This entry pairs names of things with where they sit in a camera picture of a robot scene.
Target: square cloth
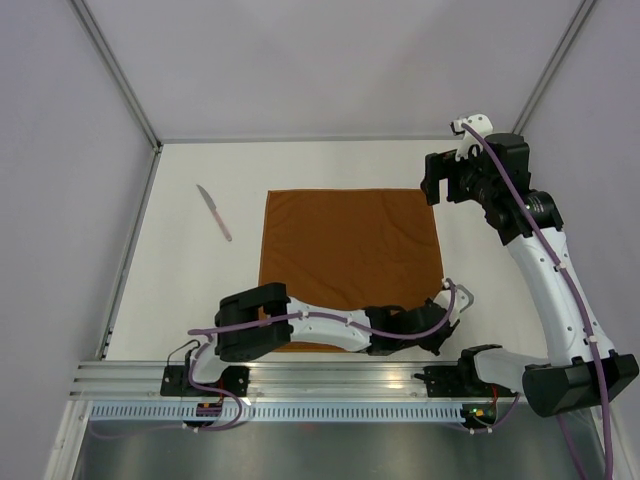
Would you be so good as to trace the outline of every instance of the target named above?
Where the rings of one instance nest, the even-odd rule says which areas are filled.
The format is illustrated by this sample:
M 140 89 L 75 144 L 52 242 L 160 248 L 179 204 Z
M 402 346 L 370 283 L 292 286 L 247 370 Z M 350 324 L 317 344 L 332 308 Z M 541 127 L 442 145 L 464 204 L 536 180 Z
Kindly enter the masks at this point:
M 260 285 L 322 307 L 411 309 L 437 295 L 442 259 L 433 210 L 420 190 L 269 192 Z M 278 351 L 342 351 L 292 343 Z

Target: knife handle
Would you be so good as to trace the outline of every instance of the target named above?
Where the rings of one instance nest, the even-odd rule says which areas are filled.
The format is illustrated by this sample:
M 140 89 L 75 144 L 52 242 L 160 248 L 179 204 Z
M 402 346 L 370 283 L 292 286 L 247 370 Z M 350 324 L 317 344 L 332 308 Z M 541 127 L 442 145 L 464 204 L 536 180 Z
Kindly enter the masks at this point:
M 222 217 L 220 216 L 218 211 L 217 210 L 211 210 L 211 213 L 213 213 L 213 217 L 216 219 L 216 222 L 218 223 L 218 226 L 220 227 L 220 230 L 222 230 L 222 234 L 224 235 L 224 238 L 226 238 L 228 242 L 233 240 L 233 237 L 231 237 L 231 233 L 229 232 L 229 229 L 227 228 L 227 226 L 222 221 Z

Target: metal pole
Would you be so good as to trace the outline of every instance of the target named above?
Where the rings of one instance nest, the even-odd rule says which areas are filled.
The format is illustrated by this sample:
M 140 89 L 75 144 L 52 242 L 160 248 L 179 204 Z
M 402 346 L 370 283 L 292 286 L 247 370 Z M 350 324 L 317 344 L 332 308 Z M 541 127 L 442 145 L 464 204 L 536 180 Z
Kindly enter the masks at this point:
M 533 87 L 533 91 L 529 95 L 529 98 L 527 98 L 522 111 L 518 115 L 518 119 L 511 130 L 513 133 L 522 135 L 525 127 L 531 120 L 531 116 L 538 107 L 540 100 L 549 88 L 551 81 L 558 73 L 558 70 L 567 57 L 567 53 L 584 28 L 597 3 L 598 0 L 583 0 L 580 3 L 580 6 L 571 18 L 569 25 L 567 25 L 567 28 L 562 34 L 560 42 L 558 42 L 558 45 L 553 51 L 551 58 L 545 65 L 544 70 L 542 70 L 542 74 L 540 75 L 540 78 L 538 78 L 535 87 Z

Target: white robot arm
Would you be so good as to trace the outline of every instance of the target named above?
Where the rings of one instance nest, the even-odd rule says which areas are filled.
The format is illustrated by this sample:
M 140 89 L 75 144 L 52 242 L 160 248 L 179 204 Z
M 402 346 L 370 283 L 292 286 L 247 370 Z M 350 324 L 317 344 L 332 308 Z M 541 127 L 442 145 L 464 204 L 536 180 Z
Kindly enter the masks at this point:
M 545 359 L 508 352 L 499 345 L 463 352 L 461 361 L 473 359 L 473 365 L 466 366 L 474 373 L 470 381 L 498 384 L 524 393 L 541 416 L 594 406 L 600 403 L 591 350 L 595 344 L 606 390 L 613 399 L 638 375 L 638 364 L 633 355 L 616 352 L 584 300 L 555 202 L 548 193 L 529 187 L 529 146 L 519 135 L 491 134 L 491 123 L 482 114 L 456 120 L 452 130 L 465 135 L 460 148 L 428 155 L 425 160 L 421 188 L 427 202 L 434 205 L 440 201 L 439 183 L 446 179 L 448 201 L 473 200 L 482 206 L 487 223 L 498 232 L 520 267 L 547 341 Z M 480 143 L 492 152 L 484 151 Z M 549 245 L 543 245 L 540 236 Z M 545 247 L 550 247 L 557 258 L 551 258 Z M 565 276 L 585 305 L 590 328 L 586 328 Z

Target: black bracket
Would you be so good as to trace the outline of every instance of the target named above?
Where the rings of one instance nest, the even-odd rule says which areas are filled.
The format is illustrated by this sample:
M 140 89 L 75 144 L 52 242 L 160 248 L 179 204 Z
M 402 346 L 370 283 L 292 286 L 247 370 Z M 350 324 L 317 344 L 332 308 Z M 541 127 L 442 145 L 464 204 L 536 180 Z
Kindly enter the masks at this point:
M 493 388 L 478 378 L 473 363 L 473 357 L 484 350 L 501 348 L 500 345 L 482 345 L 462 351 L 456 365 L 431 365 L 423 368 L 423 373 L 414 377 L 422 380 L 427 387 L 429 398 L 472 398 L 493 397 Z M 508 388 L 497 387 L 498 396 L 515 397 Z
M 185 356 L 184 365 L 167 365 L 162 374 L 161 397 L 220 397 L 219 394 L 199 390 L 189 383 L 190 353 Z M 249 368 L 231 365 L 224 369 L 220 379 L 207 387 L 223 388 L 238 397 L 247 396 Z

